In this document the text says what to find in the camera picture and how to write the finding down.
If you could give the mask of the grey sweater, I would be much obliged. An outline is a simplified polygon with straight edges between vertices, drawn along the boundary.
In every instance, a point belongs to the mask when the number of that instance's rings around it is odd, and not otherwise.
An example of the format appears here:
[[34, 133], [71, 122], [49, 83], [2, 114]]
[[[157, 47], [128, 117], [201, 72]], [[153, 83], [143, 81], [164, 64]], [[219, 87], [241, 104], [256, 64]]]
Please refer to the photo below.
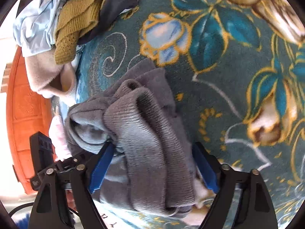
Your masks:
[[65, 120], [72, 154], [97, 154], [107, 140], [114, 157], [94, 198], [116, 208], [182, 219], [195, 199], [191, 143], [165, 77], [144, 59], [104, 92], [72, 106]]

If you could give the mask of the beige fleece garment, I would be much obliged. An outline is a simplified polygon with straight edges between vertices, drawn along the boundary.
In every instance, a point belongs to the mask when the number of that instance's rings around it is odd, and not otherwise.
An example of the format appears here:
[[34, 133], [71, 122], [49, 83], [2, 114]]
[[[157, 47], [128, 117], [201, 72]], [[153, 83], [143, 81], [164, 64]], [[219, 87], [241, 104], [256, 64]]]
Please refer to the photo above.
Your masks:
[[49, 99], [75, 97], [76, 65], [72, 61], [63, 65], [55, 62], [55, 49], [25, 58], [28, 82], [33, 92]]

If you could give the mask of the light blue garment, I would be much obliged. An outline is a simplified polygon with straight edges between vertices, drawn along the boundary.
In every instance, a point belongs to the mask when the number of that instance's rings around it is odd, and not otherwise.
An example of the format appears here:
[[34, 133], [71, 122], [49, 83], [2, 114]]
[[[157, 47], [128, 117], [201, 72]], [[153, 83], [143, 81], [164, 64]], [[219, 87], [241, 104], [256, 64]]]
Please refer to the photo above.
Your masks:
[[13, 37], [23, 57], [51, 50], [58, 17], [66, 0], [32, 0], [16, 17]]

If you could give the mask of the teal floral blanket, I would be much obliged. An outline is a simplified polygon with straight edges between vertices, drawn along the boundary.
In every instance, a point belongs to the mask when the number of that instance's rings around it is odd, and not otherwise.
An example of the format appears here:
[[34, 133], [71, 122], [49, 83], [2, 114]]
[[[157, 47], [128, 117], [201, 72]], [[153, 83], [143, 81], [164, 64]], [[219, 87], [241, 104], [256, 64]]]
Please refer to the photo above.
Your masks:
[[258, 169], [279, 228], [304, 203], [304, 0], [139, 0], [81, 47], [76, 102], [150, 58], [191, 141]]

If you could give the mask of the mustard knit garment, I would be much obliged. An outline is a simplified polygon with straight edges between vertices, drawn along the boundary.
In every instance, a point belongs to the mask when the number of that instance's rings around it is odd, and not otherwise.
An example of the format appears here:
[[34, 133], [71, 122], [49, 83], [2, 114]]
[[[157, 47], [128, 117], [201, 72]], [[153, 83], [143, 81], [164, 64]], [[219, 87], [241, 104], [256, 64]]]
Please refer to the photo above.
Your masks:
[[63, 65], [75, 59], [76, 45], [99, 22], [105, 0], [68, 0], [60, 11], [55, 30], [55, 62]]

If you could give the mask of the dark navy garment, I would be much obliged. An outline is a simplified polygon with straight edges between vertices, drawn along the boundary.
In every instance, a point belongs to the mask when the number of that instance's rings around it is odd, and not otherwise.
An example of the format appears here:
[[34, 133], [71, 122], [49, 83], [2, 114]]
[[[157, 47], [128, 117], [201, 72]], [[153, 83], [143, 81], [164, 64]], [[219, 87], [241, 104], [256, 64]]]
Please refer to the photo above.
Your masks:
[[100, 10], [98, 24], [78, 39], [78, 45], [86, 44], [106, 31], [120, 14], [133, 9], [138, 3], [138, 0], [106, 0]]

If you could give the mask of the orange wooden bed frame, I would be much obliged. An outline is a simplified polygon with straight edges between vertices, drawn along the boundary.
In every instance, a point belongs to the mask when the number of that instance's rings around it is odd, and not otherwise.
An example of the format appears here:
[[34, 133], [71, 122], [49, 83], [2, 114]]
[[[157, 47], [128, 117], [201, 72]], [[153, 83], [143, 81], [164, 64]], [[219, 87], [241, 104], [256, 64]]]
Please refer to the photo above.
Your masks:
[[36, 193], [30, 184], [35, 175], [30, 136], [38, 131], [48, 135], [51, 120], [51, 101], [30, 89], [25, 60], [17, 47], [8, 79], [6, 123], [15, 175], [27, 195]]

